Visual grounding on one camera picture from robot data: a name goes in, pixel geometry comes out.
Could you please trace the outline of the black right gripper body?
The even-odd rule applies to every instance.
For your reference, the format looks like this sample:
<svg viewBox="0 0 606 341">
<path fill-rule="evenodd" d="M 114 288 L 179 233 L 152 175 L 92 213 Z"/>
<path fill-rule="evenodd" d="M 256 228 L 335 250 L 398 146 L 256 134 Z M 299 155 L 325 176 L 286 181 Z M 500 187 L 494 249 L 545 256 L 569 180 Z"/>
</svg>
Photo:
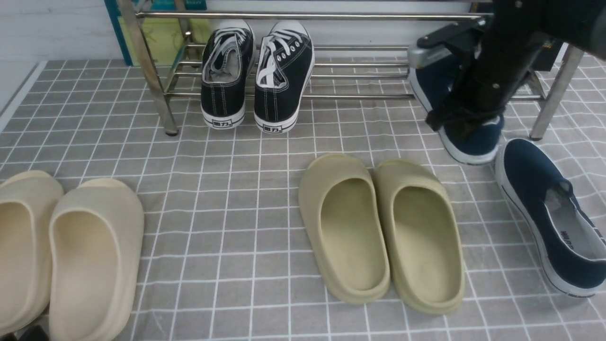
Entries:
<svg viewBox="0 0 606 341">
<path fill-rule="evenodd" d="M 548 36 L 507 27 L 492 18 L 453 22 L 420 37 L 424 53 L 446 50 L 458 69 L 452 90 L 428 113 L 432 130 L 462 125 L 468 133 L 502 114 L 527 78 Z"/>
</svg>

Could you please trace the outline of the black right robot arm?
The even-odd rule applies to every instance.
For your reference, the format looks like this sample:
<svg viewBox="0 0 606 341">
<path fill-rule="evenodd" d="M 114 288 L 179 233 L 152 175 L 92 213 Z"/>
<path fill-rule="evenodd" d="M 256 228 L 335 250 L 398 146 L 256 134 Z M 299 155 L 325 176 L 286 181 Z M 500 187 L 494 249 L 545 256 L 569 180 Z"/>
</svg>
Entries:
<svg viewBox="0 0 606 341">
<path fill-rule="evenodd" d="M 420 37 L 418 48 L 445 47 L 459 63 L 452 90 L 426 123 L 461 125 L 468 133 L 502 114 L 548 38 L 605 58 L 603 0 L 496 0 L 491 17 Z"/>
</svg>

